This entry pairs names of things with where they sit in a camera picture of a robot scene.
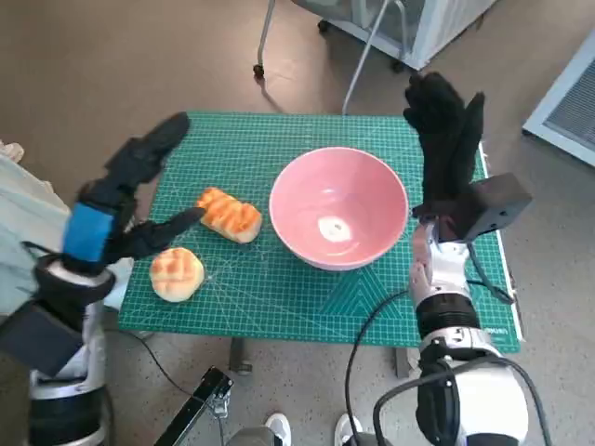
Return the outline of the black robot left hand blue tape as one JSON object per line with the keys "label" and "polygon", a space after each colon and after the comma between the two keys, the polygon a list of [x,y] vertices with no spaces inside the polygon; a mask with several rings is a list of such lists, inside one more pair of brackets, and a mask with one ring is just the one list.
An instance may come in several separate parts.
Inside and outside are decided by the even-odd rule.
{"label": "black robot left hand blue tape", "polygon": [[173,114],[146,135],[130,138],[105,164],[104,177],[79,190],[63,238],[67,269],[95,273],[122,258],[151,256],[200,221],[205,211],[192,206],[163,223],[147,220],[130,225],[139,185],[160,174],[189,129],[185,112]]}

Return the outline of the black gloved robot right hand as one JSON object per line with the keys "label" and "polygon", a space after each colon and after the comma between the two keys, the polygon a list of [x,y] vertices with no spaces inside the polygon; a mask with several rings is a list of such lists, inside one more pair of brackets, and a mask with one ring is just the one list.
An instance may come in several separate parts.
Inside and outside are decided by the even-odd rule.
{"label": "black gloved robot right hand", "polygon": [[413,74],[405,89],[406,122],[423,152],[422,204],[414,216],[438,216],[450,210],[466,190],[483,137],[485,94],[465,102],[441,74]]}

